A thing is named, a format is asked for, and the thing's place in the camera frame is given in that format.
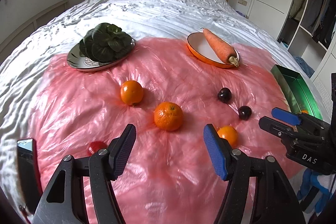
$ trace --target white bedsheet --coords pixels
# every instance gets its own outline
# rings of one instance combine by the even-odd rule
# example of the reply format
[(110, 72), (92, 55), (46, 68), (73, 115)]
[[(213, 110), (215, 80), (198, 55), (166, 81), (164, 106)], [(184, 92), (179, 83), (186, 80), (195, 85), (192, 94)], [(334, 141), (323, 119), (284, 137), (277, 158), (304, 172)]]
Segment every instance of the white bedsheet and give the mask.
[(230, 43), (264, 48), (280, 65), (301, 73), (324, 120), (330, 122), (331, 113), (292, 56), (225, 0), (85, 0), (39, 28), (0, 67), (0, 186), (16, 209), (24, 205), (18, 190), (16, 141), (28, 134), (43, 72), (53, 55), (68, 52), (101, 22), (122, 27), (135, 40), (145, 36), (186, 39), (206, 27)]

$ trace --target orange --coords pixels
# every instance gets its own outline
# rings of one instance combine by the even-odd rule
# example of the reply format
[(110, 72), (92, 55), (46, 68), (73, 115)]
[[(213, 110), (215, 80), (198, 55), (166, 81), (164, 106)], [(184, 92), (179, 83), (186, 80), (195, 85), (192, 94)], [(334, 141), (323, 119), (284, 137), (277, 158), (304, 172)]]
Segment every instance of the orange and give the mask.
[(160, 129), (174, 131), (183, 123), (183, 111), (177, 104), (163, 102), (154, 110), (154, 122)]
[(237, 145), (238, 132), (233, 127), (231, 126), (222, 127), (217, 131), (217, 133), (219, 137), (227, 139), (227, 141), (232, 147)]
[(126, 81), (121, 86), (120, 96), (125, 104), (129, 106), (136, 105), (143, 98), (143, 88), (137, 81)]

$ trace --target smartphone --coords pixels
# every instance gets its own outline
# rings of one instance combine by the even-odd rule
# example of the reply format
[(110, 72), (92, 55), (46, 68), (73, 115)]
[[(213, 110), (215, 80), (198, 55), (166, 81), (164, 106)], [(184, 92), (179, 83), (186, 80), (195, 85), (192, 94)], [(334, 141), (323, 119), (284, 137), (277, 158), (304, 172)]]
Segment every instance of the smartphone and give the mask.
[(18, 140), (16, 149), (19, 179), (26, 207), (30, 213), (34, 214), (42, 196), (36, 141), (34, 139)]

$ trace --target metal screw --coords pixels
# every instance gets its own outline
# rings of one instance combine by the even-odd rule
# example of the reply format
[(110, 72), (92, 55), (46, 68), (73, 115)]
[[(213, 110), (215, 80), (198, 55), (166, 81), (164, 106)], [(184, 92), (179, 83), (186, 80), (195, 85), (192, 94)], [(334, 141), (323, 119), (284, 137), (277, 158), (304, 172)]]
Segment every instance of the metal screw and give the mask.
[(268, 156), (268, 157), (267, 157), (267, 160), (268, 160), (269, 162), (275, 162), (275, 158), (272, 157), (272, 156)]
[(98, 154), (99, 154), (100, 156), (106, 155), (106, 154), (107, 154), (107, 149), (101, 149), (101, 150), (99, 150), (99, 151), (98, 151)]
[(242, 152), (239, 149), (232, 150), (232, 154), (235, 156), (239, 156)]
[(66, 155), (66, 156), (63, 158), (63, 160), (64, 160), (64, 161), (69, 161), (69, 160), (71, 160), (71, 158), (72, 158), (71, 155)]

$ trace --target green box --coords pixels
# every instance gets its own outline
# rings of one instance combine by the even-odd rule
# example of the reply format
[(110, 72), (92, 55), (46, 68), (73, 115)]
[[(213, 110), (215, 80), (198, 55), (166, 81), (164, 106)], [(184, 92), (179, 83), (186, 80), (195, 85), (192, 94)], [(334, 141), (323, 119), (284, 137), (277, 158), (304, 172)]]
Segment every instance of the green box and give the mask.
[(274, 65), (271, 72), (281, 87), (292, 113), (307, 110), (309, 115), (322, 120), (313, 94), (300, 73), (279, 65)]

